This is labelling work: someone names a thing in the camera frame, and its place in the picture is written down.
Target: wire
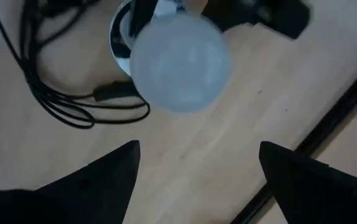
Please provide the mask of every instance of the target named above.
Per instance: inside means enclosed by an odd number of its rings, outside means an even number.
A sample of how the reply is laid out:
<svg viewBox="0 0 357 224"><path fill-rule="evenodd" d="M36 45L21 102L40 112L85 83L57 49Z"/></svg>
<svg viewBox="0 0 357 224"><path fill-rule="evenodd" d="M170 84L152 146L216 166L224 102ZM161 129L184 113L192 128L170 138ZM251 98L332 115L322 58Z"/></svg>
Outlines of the wire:
<svg viewBox="0 0 357 224"><path fill-rule="evenodd" d="M23 71L26 82L34 96L34 98L39 102L39 104L46 110L51 116L59 121L79 129L90 129L94 127L95 124L130 124L139 122L147 118L150 114L150 105L138 94L132 93L128 96L134 96L142 100L142 103L135 105L93 105L89 103L79 102L78 100L87 100L90 98L95 98L96 91L94 93L87 95L69 95L62 93L58 90L51 88L46 85L40 78L38 72L38 58L41 50L52 43L55 39L59 38L61 35L68 32L73 28L76 23L82 18L82 16L87 12L90 6L95 5L99 0L89 0L84 1L76 6L69 6L66 10L75 9L76 13L71 18L71 20L63 26L63 28L54 32L48 38L44 40L39 40L38 33L41 30L41 26L47 17L44 14L45 11L51 12L52 15L58 16L64 11L50 11L49 9L54 6L49 1L48 4L40 6L39 0L25 0L23 4L23 10L20 20L19 28L19 53L12 45L12 42L5 31L5 28L0 20L0 32L4 38L9 50L12 53L18 66ZM122 96L107 93L108 99L121 98ZM146 113L138 118L131 119L98 119L94 118L91 113L89 113L84 108L97 108L105 110L135 110L138 108L146 107Z"/></svg>

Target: wooden surface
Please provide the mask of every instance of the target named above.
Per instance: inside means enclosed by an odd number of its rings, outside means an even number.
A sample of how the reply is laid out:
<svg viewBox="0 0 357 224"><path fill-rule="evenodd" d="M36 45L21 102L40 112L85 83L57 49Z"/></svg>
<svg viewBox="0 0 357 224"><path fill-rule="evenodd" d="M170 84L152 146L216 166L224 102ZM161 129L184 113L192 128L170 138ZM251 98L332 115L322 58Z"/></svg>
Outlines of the wooden surface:
<svg viewBox="0 0 357 224"><path fill-rule="evenodd" d="M0 189L36 189L138 139L141 164L125 223L229 223L264 184L259 143L295 148L357 77L357 1L308 3L313 18L296 41L262 26L227 31L235 72L207 110L181 115L154 108L140 123L90 131L65 126L38 105L0 39ZM21 7L0 5L16 37ZM124 77L107 36L117 5L103 0L44 50L44 80L88 93Z"/></svg>

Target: light bulb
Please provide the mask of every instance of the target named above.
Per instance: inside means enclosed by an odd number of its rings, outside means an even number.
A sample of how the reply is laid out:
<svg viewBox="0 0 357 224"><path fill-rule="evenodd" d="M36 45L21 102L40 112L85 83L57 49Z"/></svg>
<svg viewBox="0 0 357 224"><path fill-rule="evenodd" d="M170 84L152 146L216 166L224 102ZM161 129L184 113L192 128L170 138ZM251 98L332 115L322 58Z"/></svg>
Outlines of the light bulb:
<svg viewBox="0 0 357 224"><path fill-rule="evenodd" d="M231 75L231 59L221 32L190 14L154 18L131 51L131 77L151 105L195 112L210 105Z"/></svg>

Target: black metal rod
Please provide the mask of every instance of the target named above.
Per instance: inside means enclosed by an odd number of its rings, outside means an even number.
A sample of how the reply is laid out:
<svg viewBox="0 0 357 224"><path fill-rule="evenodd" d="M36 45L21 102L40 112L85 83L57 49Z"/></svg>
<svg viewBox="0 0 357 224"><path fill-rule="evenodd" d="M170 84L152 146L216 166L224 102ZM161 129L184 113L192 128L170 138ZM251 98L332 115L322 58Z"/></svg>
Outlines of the black metal rod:
<svg viewBox="0 0 357 224"><path fill-rule="evenodd" d="M304 156L312 156L356 107L357 79L300 143L295 152ZM249 223L273 196L274 193L265 184L231 224Z"/></svg>

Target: black cable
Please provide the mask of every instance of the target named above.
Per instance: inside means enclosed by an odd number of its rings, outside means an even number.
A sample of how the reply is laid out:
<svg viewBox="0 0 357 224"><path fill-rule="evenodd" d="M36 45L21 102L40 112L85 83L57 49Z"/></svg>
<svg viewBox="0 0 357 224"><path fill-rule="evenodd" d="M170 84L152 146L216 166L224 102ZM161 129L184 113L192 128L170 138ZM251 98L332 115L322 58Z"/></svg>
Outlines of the black cable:
<svg viewBox="0 0 357 224"><path fill-rule="evenodd" d="M356 107L357 79L335 105L333 105L332 109L324 115L308 136L300 143L295 152L303 156L312 156L312 154L314 154L314 152ZM274 193L268 185L265 184L238 216L235 217L231 224L249 223L273 196Z"/></svg>
<svg viewBox="0 0 357 224"><path fill-rule="evenodd" d="M127 89L127 87L125 87L126 92L124 95L118 92L121 88L116 89L116 87L121 86L121 82L114 82L112 85L107 85L106 87L100 86L91 94L69 95L46 85L39 76L38 58L41 50L73 28L73 26L76 25L82 16L87 12L88 8L95 5L97 2L99 2L99 0L76 1L75 5L61 6L58 0L49 0L44 5L40 5L39 0L25 0L19 28L20 56L17 54L14 46L12 45L11 40L0 20L1 35L6 41L15 61L23 71L26 82L29 85L34 98L55 119L58 119L71 127L79 129L90 129L95 124L135 123L148 117L151 111L149 104L135 90L132 82L128 82L131 88ZM39 40L38 34L41 30L43 22L47 18L59 16L72 9L76 10L75 15L68 23L66 23L66 25L63 26L63 28L54 32L48 38ZM87 100L89 98L94 98L95 101L99 101L98 99L109 100L127 96L137 97L142 100L143 103L135 105L93 105L80 101ZM123 120L94 118L91 113L84 109L98 108L106 110L135 110L144 106L147 110L144 115L138 118Z"/></svg>

